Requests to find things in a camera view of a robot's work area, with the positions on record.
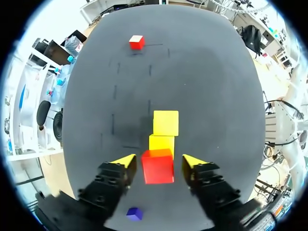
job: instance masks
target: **desk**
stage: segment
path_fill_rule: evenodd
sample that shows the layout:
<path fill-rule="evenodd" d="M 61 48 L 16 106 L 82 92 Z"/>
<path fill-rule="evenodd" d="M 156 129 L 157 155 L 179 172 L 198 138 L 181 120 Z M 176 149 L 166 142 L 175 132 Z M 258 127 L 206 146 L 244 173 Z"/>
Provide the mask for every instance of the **desk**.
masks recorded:
<path fill-rule="evenodd" d="M 152 46 L 133 52 L 128 41 L 134 34 Z M 153 110 L 179 111 L 173 184 L 144 184 L 140 156 L 148 148 Z M 182 177 L 182 154 L 217 163 L 245 202 L 261 167 L 264 138 L 253 60 L 229 21 L 212 12 L 175 5 L 114 12 L 92 32 L 71 74 L 63 141 L 74 195 L 94 179 L 101 162 L 131 153 L 138 158 L 133 184 L 106 223 L 115 230 L 212 227 Z M 126 218 L 132 206 L 144 211 L 142 222 Z"/>

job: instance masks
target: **red cube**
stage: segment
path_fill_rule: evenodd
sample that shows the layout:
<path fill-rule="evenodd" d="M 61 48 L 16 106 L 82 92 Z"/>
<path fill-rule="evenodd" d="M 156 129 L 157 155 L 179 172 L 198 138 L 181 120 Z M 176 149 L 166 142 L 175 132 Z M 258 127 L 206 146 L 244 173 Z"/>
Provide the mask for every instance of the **red cube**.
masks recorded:
<path fill-rule="evenodd" d="M 142 50 L 144 46 L 144 37 L 142 35 L 133 35 L 129 43 L 132 50 Z"/>
<path fill-rule="evenodd" d="M 170 149 L 148 150 L 141 157 L 146 184 L 174 182 L 173 157 Z"/>

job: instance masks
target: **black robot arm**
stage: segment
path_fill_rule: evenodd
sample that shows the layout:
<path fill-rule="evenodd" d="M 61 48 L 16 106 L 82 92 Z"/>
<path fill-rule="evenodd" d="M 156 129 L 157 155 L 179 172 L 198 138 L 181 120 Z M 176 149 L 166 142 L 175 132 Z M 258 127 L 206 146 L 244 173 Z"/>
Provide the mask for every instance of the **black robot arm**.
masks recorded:
<path fill-rule="evenodd" d="M 214 222 L 215 230 L 247 230 L 245 224 L 257 217 L 259 203 L 251 200 L 243 204 L 239 200 L 240 191 L 223 179 L 219 167 L 202 163 L 192 165 L 183 157 L 182 170 L 192 194 Z M 104 224 L 129 189 L 135 172 L 136 156 L 129 165 L 105 162 L 94 181 L 79 190 L 78 201 L 63 192 L 46 198 L 38 193 L 35 214 L 50 231 L 112 231 Z"/>

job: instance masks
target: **block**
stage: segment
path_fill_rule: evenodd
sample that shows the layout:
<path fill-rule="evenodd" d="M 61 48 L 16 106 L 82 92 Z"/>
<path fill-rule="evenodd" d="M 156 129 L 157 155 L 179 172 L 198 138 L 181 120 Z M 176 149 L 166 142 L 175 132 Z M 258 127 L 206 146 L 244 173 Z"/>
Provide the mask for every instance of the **block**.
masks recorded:
<path fill-rule="evenodd" d="M 149 150 L 170 149 L 174 159 L 174 136 L 149 136 Z"/>
<path fill-rule="evenodd" d="M 126 216 L 131 220 L 142 220 L 143 212 L 139 208 L 130 208 Z"/>
<path fill-rule="evenodd" d="M 178 111 L 154 111 L 153 135 L 178 136 L 179 112 Z"/>
<path fill-rule="evenodd" d="M 131 163 L 132 159 L 136 156 L 136 154 L 131 154 L 128 156 L 125 156 L 121 159 L 115 160 L 113 162 L 111 162 L 112 164 L 121 164 L 124 165 L 125 168 L 128 168 L 129 164 Z"/>
<path fill-rule="evenodd" d="M 148 150 L 141 156 L 146 184 L 168 184 L 174 182 L 173 158 L 170 149 Z"/>
<path fill-rule="evenodd" d="M 184 154 L 183 157 L 185 158 L 185 160 L 187 161 L 187 163 L 189 164 L 189 166 L 191 168 L 193 168 L 194 165 L 198 165 L 198 164 L 208 164 L 209 162 L 205 162 L 203 160 L 199 160 L 197 158 L 194 158 L 190 155 L 186 155 Z"/>
<path fill-rule="evenodd" d="M 132 50 L 142 50 L 144 46 L 144 37 L 142 35 L 133 35 L 129 40 Z"/>

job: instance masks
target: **blue cube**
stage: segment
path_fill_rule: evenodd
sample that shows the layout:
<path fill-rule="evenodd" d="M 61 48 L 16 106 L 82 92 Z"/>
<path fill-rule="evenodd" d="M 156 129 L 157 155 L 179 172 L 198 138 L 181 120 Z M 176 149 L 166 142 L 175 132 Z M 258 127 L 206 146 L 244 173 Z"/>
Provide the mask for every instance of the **blue cube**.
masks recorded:
<path fill-rule="evenodd" d="M 126 216 L 131 220 L 142 220 L 143 212 L 138 208 L 130 208 Z"/>

